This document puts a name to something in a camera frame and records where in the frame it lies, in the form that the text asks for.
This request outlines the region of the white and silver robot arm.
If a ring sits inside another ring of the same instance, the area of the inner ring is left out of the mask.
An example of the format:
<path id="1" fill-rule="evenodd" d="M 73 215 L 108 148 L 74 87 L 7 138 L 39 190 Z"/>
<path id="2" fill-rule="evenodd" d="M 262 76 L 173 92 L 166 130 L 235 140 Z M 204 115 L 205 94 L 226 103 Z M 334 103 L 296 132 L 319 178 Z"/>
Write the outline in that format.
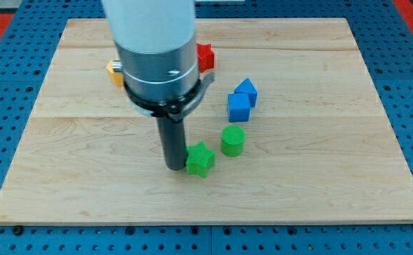
<path id="1" fill-rule="evenodd" d="M 144 115 L 184 97 L 199 80 L 194 0 L 103 0 L 125 90 Z"/>

